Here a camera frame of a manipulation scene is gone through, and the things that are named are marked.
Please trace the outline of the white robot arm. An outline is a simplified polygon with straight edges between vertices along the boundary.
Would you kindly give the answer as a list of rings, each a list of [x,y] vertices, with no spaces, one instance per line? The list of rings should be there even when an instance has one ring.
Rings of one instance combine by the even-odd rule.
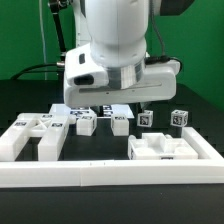
[[[75,4],[82,46],[66,54],[64,103],[71,107],[168,100],[181,62],[149,56],[154,17],[177,16],[195,0],[83,0]]]

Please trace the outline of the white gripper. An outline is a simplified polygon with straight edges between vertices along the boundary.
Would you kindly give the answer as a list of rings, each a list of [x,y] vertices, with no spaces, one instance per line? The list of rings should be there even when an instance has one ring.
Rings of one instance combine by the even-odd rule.
[[[90,53],[89,46],[76,48]],[[64,77],[64,103],[70,107],[92,107],[168,100],[176,94],[176,75],[181,69],[177,59],[147,65],[106,69],[109,83],[106,86],[71,86]]]

